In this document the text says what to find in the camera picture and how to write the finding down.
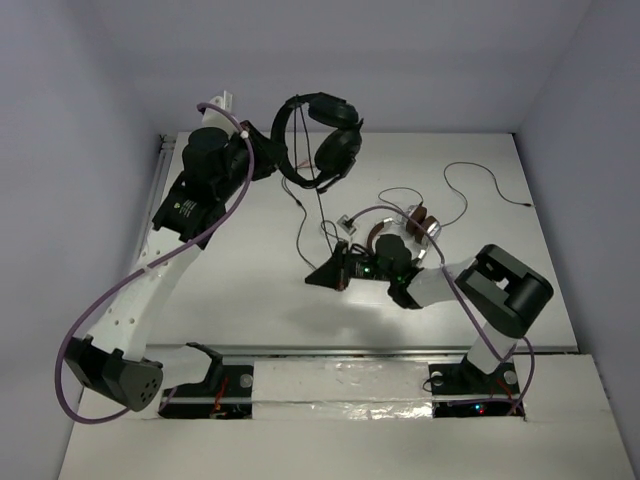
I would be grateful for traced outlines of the black headphones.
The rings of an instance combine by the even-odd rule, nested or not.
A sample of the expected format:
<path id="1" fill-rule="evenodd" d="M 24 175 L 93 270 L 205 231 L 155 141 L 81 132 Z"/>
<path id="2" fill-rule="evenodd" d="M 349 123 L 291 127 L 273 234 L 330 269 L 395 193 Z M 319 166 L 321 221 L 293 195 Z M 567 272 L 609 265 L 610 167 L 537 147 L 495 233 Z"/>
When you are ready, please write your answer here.
<path id="1" fill-rule="evenodd" d="M 305 179 L 296 172 L 289 161 L 285 141 L 286 126 L 291 114 L 303 105 L 308 106 L 308 115 L 320 124 L 332 127 L 314 155 L 319 170 L 315 179 Z M 308 93 L 289 98 L 277 111 L 272 122 L 270 139 L 281 146 L 283 157 L 278 169 L 292 183 L 303 189 L 315 189 L 319 194 L 344 179 L 356 162 L 362 145 L 363 120 L 356 108 L 346 100 L 324 93 Z"/>

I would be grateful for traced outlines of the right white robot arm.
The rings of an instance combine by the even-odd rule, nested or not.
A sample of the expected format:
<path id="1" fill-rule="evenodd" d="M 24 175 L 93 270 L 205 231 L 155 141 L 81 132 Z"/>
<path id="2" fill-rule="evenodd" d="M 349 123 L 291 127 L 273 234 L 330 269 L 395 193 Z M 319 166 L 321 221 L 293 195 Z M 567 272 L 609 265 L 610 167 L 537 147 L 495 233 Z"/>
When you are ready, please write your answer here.
<path id="1" fill-rule="evenodd" d="M 305 283 L 343 291 L 353 279 L 386 281 L 387 295 L 407 310 L 459 300 L 478 331 L 461 370 L 475 393 L 497 382 L 498 367 L 554 295 L 548 280 L 497 245 L 484 246 L 468 264 L 427 269 L 395 234 L 380 236 L 371 248 L 337 242 Z"/>

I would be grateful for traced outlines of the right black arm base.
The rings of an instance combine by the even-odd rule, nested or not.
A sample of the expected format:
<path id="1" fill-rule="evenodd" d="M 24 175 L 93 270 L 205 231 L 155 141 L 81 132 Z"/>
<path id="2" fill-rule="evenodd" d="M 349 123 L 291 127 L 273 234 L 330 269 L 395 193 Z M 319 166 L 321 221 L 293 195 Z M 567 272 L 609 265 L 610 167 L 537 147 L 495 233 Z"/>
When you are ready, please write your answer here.
<path id="1" fill-rule="evenodd" d="M 493 373 L 481 372 L 466 357 L 442 357 L 428 364 L 421 389 L 434 398 L 435 418 L 526 418 L 512 354 Z"/>

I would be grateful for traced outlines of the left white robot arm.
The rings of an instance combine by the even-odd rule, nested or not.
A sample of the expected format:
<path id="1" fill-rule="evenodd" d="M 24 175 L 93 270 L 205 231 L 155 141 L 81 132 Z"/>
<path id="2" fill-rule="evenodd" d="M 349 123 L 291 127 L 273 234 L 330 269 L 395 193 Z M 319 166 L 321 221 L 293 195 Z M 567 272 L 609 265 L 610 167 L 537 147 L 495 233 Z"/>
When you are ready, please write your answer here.
<path id="1" fill-rule="evenodd" d="M 85 389 L 121 406 L 111 420 L 158 418 L 181 386 L 200 394 L 222 389 L 223 357 L 209 347 L 188 342 L 161 360 L 146 353 L 152 328 L 179 280 L 239 207 L 250 183 L 289 166 L 284 127 L 264 136 L 247 121 L 232 126 L 233 133 L 207 126 L 190 134 L 182 169 L 163 195 L 133 270 L 65 335 L 55 362 L 55 392 L 74 421 L 100 422 L 67 403 L 64 367 Z"/>

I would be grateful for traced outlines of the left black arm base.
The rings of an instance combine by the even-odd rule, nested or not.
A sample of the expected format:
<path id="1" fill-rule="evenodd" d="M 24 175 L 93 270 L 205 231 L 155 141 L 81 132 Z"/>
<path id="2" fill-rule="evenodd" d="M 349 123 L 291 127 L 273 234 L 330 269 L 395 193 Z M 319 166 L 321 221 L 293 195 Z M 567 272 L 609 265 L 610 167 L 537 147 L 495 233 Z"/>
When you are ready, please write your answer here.
<path id="1" fill-rule="evenodd" d="M 252 417 L 251 363 L 227 365 L 208 346 L 188 342 L 158 358 L 163 380 L 152 406 L 167 419 L 249 419 Z"/>

